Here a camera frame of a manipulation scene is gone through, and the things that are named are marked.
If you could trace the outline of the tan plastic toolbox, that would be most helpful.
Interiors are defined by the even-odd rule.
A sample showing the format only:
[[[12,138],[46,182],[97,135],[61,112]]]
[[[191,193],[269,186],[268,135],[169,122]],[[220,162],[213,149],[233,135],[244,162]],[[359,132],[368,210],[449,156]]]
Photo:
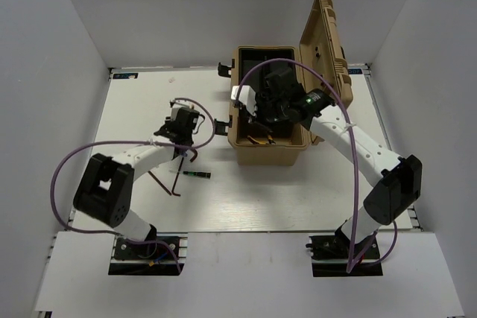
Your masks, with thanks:
[[[239,89],[229,119],[218,125],[239,165],[292,166],[320,137],[309,132],[326,104],[353,101],[352,81],[332,0],[314,0],[297,47],[240,46],[218,75]]]

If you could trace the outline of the yellow black long-nose pliers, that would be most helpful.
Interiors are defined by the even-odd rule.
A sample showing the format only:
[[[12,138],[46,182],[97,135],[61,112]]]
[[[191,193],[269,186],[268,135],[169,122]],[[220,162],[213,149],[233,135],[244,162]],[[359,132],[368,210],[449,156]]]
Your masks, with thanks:
[[[265,138],[254,138],[250,135],[247,136],[247,140],[254,145],[272,145],[276,144],[272,136],[266,136]]]

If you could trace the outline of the green black screwdriver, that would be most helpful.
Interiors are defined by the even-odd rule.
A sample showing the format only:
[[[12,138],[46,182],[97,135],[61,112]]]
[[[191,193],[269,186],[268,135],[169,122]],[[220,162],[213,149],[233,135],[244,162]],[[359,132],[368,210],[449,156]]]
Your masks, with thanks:
[[[199,177],[204,179],[210,179],[212,174],[210,172],[202,171],[175,171],[175,174],[185,175],[188,177]]]

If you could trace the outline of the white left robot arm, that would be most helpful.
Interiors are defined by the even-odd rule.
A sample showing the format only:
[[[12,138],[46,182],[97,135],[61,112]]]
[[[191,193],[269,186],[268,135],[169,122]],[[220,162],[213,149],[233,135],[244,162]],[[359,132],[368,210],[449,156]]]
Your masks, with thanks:
[[[151,144],[115,156],[92,156],[74,196],[75,209],[132,240],[132,249],[140,257],[151,257],[157,251],[157,230],[130,208],[133,184],[153,168],[178,157],[182,152],[178,145],[193,145],[199,117],[195,109],[175,107],[153,134]]]

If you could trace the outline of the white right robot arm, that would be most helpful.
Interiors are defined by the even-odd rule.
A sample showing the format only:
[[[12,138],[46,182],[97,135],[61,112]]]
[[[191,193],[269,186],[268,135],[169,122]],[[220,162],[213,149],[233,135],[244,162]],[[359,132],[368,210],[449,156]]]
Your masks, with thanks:
[[[236,88],[238,99],[251,118],[264,126],[280,122],[299,124],[331,144],[357,165],[372,189],[353,216],[335,232],[337,250],[352,258],[364,242],[382,226],[391,224],[419,197],[422,162],[414,155],[403,157],[384,148],[361,128],[347,122],[339,105],[325,92],[307,92],[289,67],[263,76],[260,90]]]

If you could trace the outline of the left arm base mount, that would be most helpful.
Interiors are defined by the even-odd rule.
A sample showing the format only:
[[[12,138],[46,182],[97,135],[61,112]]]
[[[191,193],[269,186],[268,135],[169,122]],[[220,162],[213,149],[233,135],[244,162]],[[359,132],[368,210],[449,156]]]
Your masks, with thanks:
[[[110,257],[109,276],[179,276],[176,262],[169,252],[176,255],[180,269],[186,263],[187,233],[171,233],[157,237],[168,244],[135,245],[124,238],[117,238]]]

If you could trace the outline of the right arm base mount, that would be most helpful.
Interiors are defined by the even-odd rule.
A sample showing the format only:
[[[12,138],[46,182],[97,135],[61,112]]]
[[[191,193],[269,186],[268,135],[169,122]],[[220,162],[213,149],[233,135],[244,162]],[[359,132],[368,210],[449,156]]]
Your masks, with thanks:
[[[360,261],[354,266],[351,273],[346,272],[348,251],[341,246],[334,235],[309,236],[306,250],[311,256],[312,275],[314,278],[338,278],[338,277],[372,277],[383,276],[380,263],[372,265],[381,255],[377,240],[373,243]]]

